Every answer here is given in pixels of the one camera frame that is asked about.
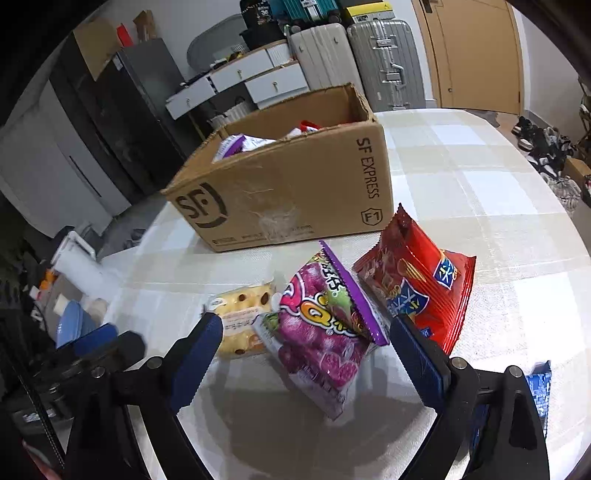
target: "silver suitcase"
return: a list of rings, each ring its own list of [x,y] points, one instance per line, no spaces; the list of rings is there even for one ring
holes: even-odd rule
[[[417,48],[404,20],[369,20],[347,32],[374,112],[426,107]]]

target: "red chip bag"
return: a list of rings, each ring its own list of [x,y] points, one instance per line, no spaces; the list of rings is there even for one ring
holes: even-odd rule
[[[439,250],[402,205],[353,269],[388,311],[406,313],[449,355],[460,336],[476,257]]]

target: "wooden door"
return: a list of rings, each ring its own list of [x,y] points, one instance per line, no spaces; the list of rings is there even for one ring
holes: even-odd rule
[[[424,15],[433,45],[441,107],[519,114],[521,50],[509,5],[504,0],[422,2],[417,15]]]

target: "checkered tablecloth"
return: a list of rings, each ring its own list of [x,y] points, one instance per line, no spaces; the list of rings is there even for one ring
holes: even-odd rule
[[[591,261],[558,200],[523,156],[463,111],[378,114],[394,202],[440,248],[476,255],[475,285],[453,356],[475,368],[525,372],[551,360],[548,455],[553,479],[591,439]],[[350,267],[378,234],[329,241]],[[275,277],[287,281],[317,242],[216,254],[168,204],[145,234],[106,321],[165,354],[198,321],[210,295]],[[213,364],[180,421],[214,478],[395,479],[427,434],[424,408],[395,351],[364,360],[336,422],[291,386],[267,355]],[[138,441],[164,478],[141,421]],[[466,459],[449,478],[460,478]]]

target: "blue gripper pad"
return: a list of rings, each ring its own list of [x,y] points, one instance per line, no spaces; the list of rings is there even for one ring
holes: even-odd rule
[[[117,338],[117,327],[111,323],[105,323],[90,333],[74,340],[74,354],[78,357],[91,353],[98,347],[105,345]]]
[[[168,405],[174,414],[193,401],[195,393],[222,343],[222,320],[213,313],[203,315],[188,337],[177,340],[164,358],[170,372]]]
[[[449,369],[443,361],[444,357],[441,356],[445,356],[443,351],[432,340],[427,340],[421,335],[407,315],[392,317],[392,346],[423,404],[439,413],[445,405],[445,395],[450,384]]]

